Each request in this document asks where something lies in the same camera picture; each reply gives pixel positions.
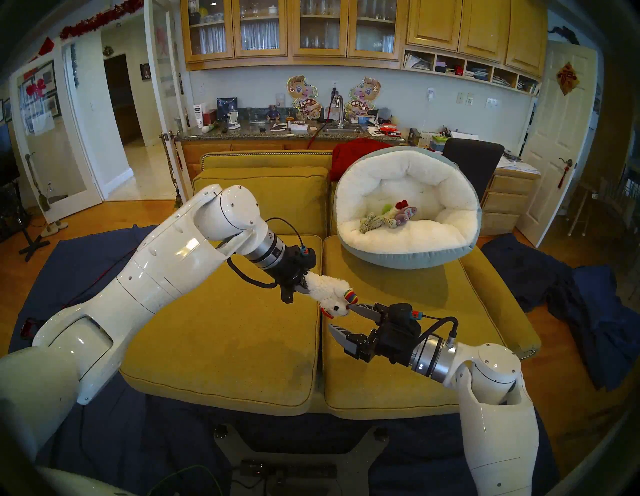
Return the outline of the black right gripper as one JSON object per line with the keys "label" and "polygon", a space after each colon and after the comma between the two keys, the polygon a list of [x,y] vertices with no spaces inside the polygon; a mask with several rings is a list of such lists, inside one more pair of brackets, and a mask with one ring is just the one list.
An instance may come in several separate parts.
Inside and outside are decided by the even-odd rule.
{"label": "black right gripper", "polygon": [[346,354],[365,362],[370,362],[375,356],[382,356],[391,364],[410,364],[421,335],[421,326],[416,317],[418,313],[409,303],[394,303],[389,306],[380,303],[351,303],[348,309],[373,321],[376,328],[357,344],[350,338],[350,331],[329,324],[331,336]]}

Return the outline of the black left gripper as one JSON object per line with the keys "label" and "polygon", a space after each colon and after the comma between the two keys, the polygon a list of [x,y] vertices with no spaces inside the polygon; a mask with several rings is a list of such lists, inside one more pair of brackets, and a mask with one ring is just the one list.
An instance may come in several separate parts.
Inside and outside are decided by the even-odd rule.
{"label": "black left gripper", "polygon": [[281,259],[267,269],[267,274],[280,287],[284,303],[293,303],[295,293],[311,294],[306,277],[316,266],[316,262],[316,253],[312,248],[285,246]]}

